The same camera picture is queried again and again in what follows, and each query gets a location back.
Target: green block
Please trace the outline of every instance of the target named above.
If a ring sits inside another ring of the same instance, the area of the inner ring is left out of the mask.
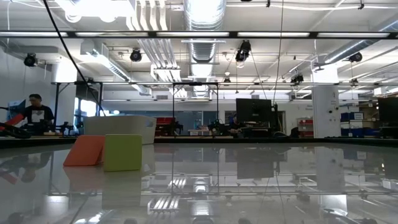
[[[104,171],[140,170],[142,136],[138,134],[107,134],[105,136]]]

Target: orange block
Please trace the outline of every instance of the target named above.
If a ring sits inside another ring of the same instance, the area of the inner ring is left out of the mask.
[[[105,136],[79,136],[64,166],[95,166],[103,161]]]

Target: computer monitor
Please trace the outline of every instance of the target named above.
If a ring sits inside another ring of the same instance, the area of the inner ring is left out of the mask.
[[[272,101],[258,99],[236,99],[236,116],[239,122],[270,122]]]
[[[7,120],[11,120],[25,110],[26,100],[11,101],[8,103]]]
[[[398,98],[379,98],[379,118],[381,122],[398,122]]]

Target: black hair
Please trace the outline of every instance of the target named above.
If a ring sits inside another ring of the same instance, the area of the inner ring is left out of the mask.
[[[42,97],[41,97],[39,94],[30,94],[30,95],[29,95],[29,98],[30,98],[30,97],[36,98],[36,99],[38,99],[38,100],[42,100]]]

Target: reflective table surface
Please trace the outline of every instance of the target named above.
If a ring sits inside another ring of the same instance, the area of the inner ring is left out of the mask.
[[[70,147],[0,151],[0,223],[398,223],[395,148],[154,144],[103,172]]]

